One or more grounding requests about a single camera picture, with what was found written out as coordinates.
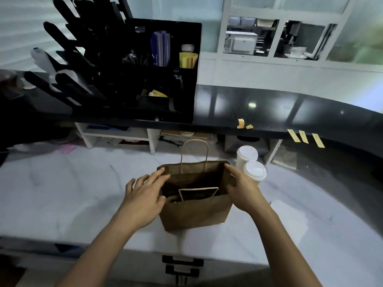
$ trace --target stack of cards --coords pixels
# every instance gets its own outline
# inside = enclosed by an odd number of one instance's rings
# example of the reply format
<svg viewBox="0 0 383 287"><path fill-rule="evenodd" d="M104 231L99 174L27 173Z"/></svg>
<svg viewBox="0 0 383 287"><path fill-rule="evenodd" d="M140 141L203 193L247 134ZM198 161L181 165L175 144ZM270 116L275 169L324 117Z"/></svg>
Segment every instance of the stack of cards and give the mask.
<svg viewBox="0 0 383 287"><path fill-rule="evenodd" d="M170 34L166 31L153 32L151 41L153 64L167 67L170 61Z"/></svg>

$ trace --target hand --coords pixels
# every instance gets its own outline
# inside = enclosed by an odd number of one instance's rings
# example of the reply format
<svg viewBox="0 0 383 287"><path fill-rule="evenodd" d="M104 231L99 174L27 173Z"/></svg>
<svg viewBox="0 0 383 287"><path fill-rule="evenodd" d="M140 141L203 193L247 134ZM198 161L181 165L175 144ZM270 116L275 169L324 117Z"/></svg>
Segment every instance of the hand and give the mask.
<svg viewBox="0 0 383 287"><path fill-rule="evenodd" d="M146 227L161 212L166 198L159 196L161 187L170 178L170 174L160 176L165 171L161 168L151 175L135 178L126 185L125 198L112 221L117 222L123 228L133 227L134 231Z"/></svg>
<svg viewBox="0 0 383 287"><path fill-rule="evenodd" d="M238 168L229 164L225 164L225 167L236 178L236 186L228 185L227 192L237 208L253 215L255 211L269 206L269 203L262 195L254 180Z"/></svg>

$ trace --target forearm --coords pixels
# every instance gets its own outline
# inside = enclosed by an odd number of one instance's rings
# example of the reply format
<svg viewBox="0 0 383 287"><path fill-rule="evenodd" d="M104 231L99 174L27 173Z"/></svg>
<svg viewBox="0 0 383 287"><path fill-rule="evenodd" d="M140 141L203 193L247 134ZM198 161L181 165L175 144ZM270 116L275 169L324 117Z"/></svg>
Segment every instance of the forearm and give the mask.
<svg viewBox="0 0 383 287"><path fill-rule="evenodd" d="M99 287L135 229L112 220L56 287Z"/></svg>
<svg viewBox="0 0 383 287"><path fill-rule="evenodd" d="M274 282L278 286L322 286L269 204L252 212L251 217L258 228Z"/></svg>

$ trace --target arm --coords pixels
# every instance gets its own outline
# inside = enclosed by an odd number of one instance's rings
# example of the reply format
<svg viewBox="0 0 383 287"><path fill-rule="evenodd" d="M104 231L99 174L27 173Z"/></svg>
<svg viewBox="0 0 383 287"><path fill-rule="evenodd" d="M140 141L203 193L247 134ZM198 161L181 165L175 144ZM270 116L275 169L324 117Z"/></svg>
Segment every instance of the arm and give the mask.
<svg viewBox="0 0 383 287"><path fill-rule="evenodd" d="M254 181L233 166L225 167L237 183L235 187L228 186L227 191L234 205L247 212L256 224L275 285L322 287Z"/></svg>
<svg viewBox="0 0 383 287"><path fill-rule="evenodd" d="M166 198L160 188L170 175L160 176L164 168L126 185L125 198L108 225L94 239L69 273L56 287L99 287L106 280L119 251L140 228L150 224L161 212Z"/></svg>

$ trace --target pink paper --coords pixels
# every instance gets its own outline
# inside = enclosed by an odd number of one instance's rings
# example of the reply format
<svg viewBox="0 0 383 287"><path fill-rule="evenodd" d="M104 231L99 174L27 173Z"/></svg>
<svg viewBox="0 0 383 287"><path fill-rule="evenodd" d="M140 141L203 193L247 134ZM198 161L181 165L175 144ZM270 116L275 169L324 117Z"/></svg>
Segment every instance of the pink paper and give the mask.
<svg viewBox="0 0 383 287"><path fill-rule="evenodd" d="M77 146L75 145L65 145L64 147L61 147L59 149L59 151L62 153L62 154L69 154L70 152L72 152L74 149L76 149Z"/></svg>

